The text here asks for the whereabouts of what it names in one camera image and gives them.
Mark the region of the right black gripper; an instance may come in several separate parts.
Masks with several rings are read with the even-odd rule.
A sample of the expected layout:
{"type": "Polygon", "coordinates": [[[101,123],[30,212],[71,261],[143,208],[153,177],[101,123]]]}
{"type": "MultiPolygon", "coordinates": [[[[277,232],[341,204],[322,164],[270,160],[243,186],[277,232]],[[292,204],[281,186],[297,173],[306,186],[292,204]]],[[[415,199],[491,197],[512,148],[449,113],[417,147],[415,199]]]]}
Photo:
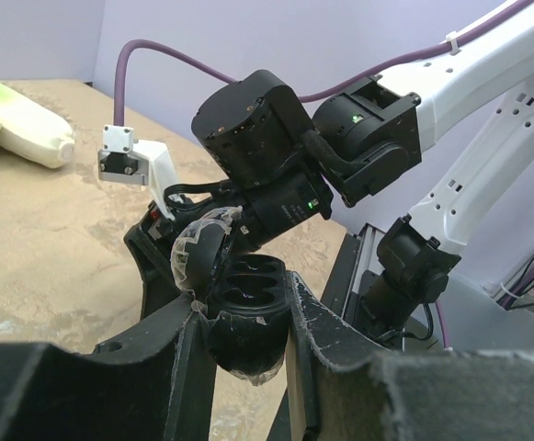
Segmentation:
{"type": "Polygon", "coordinates": [[[179,296],[168,251],[192,221],[212,209],[243,209],[234,235],[235,253],[252,253],[316,214],[331,216],[333,193],[319,175],[287,172],[275,182],[243,189],[232,180],[207,184],[176,184],[166,189],[164,203],[175,218],[164,220],[151,208],[146,222],[133,225],[123,240],[142,279],[140,319],[148,317],[179,296]]]}

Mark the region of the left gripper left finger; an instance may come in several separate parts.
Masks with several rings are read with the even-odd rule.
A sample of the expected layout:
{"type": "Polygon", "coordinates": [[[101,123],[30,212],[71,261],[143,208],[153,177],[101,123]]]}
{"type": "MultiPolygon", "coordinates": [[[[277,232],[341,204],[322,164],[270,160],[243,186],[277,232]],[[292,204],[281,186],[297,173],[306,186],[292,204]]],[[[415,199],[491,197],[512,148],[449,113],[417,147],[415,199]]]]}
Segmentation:
{"type": "Polygon", "coordinates": [[[0,343],[0,440],[206,440],[216,365],[180,296],[91,354],[0,343]]]}

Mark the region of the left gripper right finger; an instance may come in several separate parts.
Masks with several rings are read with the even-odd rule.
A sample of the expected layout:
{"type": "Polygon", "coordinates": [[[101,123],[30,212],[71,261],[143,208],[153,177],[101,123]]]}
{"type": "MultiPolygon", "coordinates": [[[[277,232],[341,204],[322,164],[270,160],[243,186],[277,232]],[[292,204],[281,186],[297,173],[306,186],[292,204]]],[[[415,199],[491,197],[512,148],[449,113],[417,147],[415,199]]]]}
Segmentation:
{"type": "Polygon", "coordinates": [[[534,350],[389,351],[288,274],[272,440],[534,440],[534,350]]]}

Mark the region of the black earbud charging case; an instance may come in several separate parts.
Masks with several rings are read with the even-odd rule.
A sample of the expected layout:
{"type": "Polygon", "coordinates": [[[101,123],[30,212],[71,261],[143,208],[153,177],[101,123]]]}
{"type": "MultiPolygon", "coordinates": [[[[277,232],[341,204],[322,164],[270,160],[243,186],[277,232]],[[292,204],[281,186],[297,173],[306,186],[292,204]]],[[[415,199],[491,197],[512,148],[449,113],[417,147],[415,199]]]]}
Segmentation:
{"type": "Polygon", "coordinates": [[[212,209],[176,237],[170,263],[176,286],[193,298],[207,348],[233,376],[260,386],[280,370],[290,326],[283,261],[239,253],[243,211],[212,209]]]}

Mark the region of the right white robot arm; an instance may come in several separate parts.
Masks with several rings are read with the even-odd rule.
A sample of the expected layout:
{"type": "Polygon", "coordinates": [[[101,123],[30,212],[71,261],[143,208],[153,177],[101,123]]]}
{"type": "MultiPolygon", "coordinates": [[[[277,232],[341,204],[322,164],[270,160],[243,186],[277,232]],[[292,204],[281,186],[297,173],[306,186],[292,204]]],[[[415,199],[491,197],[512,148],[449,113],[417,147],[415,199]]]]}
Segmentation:
{"type": "Polygon", "coordinates": [[[332,195],[355,206],[417,166],[459,122],[500,106],[436,186],[398,218],[377,249],[381,274],[360,302],[357,328],[378,342],[445,290],[478,224],[534,160],[534,1],[508,1],[436,47],[395,58],[318,95],[313,114],[266,70],[230,82],[191,129],[223,181],[164,187],[125,236],[150,314],[180,290],[203,295],[217,243],[197,233],[242,207],[237,254],[258,250],[315,214],[332,195]]]}

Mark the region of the green napa cabbage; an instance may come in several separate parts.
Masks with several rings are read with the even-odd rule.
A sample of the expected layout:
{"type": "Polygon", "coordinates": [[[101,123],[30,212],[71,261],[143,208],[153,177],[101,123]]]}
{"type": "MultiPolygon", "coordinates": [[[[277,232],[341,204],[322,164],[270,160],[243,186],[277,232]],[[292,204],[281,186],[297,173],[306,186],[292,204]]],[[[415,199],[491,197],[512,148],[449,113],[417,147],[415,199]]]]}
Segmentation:
{"type": "Polygon", "coordinates": [[[0,82],[0,147],[51,169],[70,163],[74,130],[66,119],[0,82]]]}

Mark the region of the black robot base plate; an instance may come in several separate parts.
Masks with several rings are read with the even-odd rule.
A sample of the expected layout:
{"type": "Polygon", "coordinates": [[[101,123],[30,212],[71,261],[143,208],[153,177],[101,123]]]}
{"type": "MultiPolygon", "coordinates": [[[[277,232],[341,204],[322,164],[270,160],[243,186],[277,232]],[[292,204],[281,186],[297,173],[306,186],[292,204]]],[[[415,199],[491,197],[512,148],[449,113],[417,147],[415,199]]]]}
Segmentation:
{"type": "Polygon", "coordinates": [[[356,331],[375,340],[367,330],[369,317],[361,298],[382,272],[377,247],[384,232],[367,224],[359,233],[347,232],[333,264],[321,302],[356,331]]]}

